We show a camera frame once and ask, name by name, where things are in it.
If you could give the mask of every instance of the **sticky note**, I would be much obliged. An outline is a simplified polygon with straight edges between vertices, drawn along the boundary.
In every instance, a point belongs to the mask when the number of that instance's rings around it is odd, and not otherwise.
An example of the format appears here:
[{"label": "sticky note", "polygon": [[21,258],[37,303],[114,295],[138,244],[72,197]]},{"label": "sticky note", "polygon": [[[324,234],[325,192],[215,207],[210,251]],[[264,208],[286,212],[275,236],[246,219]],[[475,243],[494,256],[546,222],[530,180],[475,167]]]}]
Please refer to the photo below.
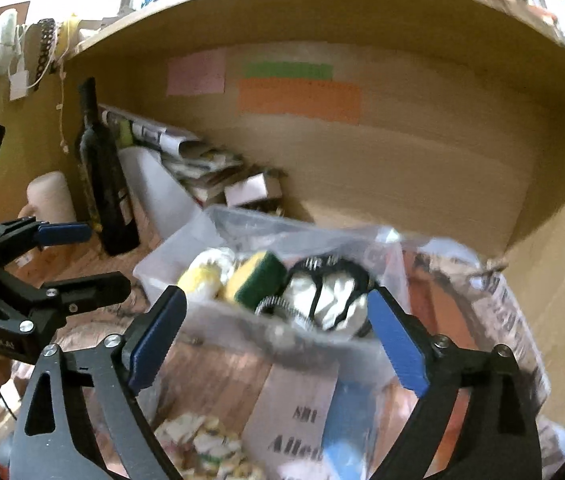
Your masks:
[{"label": "sticky note", "polygon": [[324,63],[263,61],[259,63],[247,63],[245,65],[245,78],[289,77],[331,81],[333,75],[334,67]]},{"label": "sticky note", "polygon": [[240,112],[293,114],[340,123],[358,124],[359,86],[310,79],[250,78],[238,83]]},{"label": "sticky note", "polygon": [[216,48],[167,62],[167,95],[222,94],[225,91],[226,49]]}]

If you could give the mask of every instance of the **pink paper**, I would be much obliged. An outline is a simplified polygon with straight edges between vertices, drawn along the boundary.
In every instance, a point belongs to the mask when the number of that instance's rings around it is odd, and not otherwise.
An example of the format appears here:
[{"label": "pink paper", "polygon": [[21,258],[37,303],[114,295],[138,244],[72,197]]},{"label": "pink paper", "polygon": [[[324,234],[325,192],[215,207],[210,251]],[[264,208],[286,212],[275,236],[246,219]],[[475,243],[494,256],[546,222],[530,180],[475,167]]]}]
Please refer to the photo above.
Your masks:
[{"label": "pink paper", "polygon": [[167,95],[222,94],[225,91],[226,49],[216,48],[167,63]]}]

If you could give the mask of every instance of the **sponge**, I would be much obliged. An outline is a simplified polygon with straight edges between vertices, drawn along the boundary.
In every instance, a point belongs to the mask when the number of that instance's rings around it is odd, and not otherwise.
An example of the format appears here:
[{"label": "sponge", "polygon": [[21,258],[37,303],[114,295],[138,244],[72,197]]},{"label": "sponge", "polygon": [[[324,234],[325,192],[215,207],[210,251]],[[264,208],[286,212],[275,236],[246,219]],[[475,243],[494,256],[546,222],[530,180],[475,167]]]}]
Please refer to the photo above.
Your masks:
[{"label": "sponge", "polygon": [[280,290],[286,276],[287,268],[274,253],[256,253],[234,272],[225,285],[223,299],[255,311],[263,298]]}]

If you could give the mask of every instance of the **orange paper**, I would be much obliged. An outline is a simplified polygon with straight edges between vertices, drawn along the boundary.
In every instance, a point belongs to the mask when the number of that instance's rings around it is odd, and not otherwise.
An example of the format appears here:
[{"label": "orange paper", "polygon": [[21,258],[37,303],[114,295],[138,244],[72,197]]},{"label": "orange paper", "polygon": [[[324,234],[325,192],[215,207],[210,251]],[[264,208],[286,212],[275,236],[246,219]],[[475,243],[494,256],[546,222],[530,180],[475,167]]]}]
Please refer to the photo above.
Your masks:
[{"label": "orange paper", "polygon": [[278,77],[242,79],[238,109],[255,114],[293,114],[358,124],[361,90],[351,83]]}]

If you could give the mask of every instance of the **tag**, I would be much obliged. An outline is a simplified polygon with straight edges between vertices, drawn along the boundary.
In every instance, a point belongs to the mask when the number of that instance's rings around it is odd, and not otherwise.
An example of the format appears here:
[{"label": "tag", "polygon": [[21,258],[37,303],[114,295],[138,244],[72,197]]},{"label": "tag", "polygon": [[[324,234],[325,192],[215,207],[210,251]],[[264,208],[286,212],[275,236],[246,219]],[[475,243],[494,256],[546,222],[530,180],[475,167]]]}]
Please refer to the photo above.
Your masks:
[{"label": "tag", "polygon": [[324,375],[272,366],[243,431],[243,447],[270,480],[327,480],[322,437],[338,369]]},{"label": "tag", "polygon": [[16,72],[9,77],[9,100],[16,101],[27,97],[27,86],[29,84],[29,71]]}]

